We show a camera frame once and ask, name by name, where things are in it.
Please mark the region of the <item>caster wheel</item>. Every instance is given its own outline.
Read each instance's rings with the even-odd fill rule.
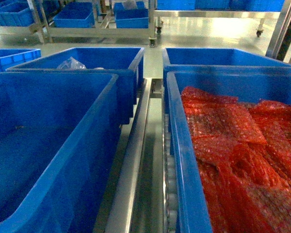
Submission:
[[[150,47],[155,48],[155,40],[150,40]]]
[[[262,35],[263,31],[257,31],[257,37],[260,37]]]
[[[156,33],[157,34],[161,34],[162,33],[162,28],[161,27],[157,27]]]

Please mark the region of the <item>empty blue bin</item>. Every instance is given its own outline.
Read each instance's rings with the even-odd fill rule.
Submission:
[[[163,49],[163,68],[164,86],[169,71],[291,74],[290,64],[236,49],[166,48]]]
[[[170,11],[193,11],[195,9],[195,0],[158,0],[157,9]]]
[[[280,12],[285,0],[249,0],[247,11]]]
[[[148,28],[148,9],[117,11],[115,23],[117,28]]]
[[[196,0],[195,9],[198,10],[226,10],[229,8],[229,0]]]
[[[0,26],[27,27],[34,23],[26,3],[15,2],[0,8]]]
[[[118,76],[0,73],[0,232],[89,233],[120,136]]]
[[[39,57],[41,57],[39,49],[0,49],[0,72]]]
[[[90,2],[71,2],[54,17],[58,28],[92,28],[95,24]]]

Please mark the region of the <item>stainless steel rail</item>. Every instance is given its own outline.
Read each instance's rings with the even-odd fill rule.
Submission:
[[[152,79],[145,79],[105,233],[129,233],[142,170]]]
[[[154,11],[156,17],[202,17],[202,18],[274,18],[279,12],[248,12],[248,11]]]

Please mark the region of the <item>clear plastic bag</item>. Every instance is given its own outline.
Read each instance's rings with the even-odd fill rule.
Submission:
[[[135,0],[127,0],[122,4],[125,10],[133,10],[138,8]]]
[[[86,66],[73,57],[70,57],[62,62],[57,69],[86,69]]]

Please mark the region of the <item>floor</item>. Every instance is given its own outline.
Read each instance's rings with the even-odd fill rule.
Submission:
[[[256,37],[259,20],[225,19],[225,18],[162,18],[164,21],[162,34],[158,37],[157,47],[149,48],[148,39],[89,39],[89,38],[55,38],[54,44],[41,45],[37,36],[25,38],[0,36],[0,48],[40,48],[42,55],[47,56],[70,47],[129,47],[141,46],[145,49],[145,78],[162,78],[162,48],[164,47],[212,47],[238,48],[264,55],[268,48],[276,21],[266,20],[264,33]],[[108,60],[106,54],[102,59]],[[285,61],[291,56],[291,48]],[[148,128],[146,134],[146,150],[144,158],[143,184],[138,201],[140,211],[138,222],[134,225],[137,233],[162,232],[162,208],[159,180],[162,175],[160,159],[162,158],[162,118],[161,100],[151,99]],[[123,127],[122,140],[118,148],[117,159],[112,169],[113,178],[109,180],[108,192],[101,205],[99,218],[94,232],[102,233],[106,224],[112,198],[115,192],[120,164],[123,160],[130,125]]]

